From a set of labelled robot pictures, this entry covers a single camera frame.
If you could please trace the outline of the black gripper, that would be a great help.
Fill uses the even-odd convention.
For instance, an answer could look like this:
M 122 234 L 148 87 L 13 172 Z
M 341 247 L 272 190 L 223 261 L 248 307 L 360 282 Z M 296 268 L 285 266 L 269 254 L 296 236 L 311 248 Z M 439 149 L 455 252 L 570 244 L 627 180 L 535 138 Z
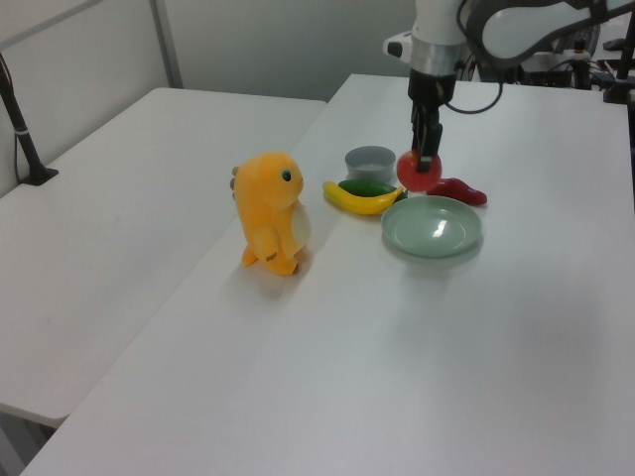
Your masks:
M 410 70 L 408 96 L 413 101 L 411 112 L 412 149 L 418 153 L 417 171 L 428 173 L 432 158 L 438 154 L 443 125 L 427 122 L 425 107 L 441 107 L 453 98 L 456 84 L 454 73 L 434 75 Z

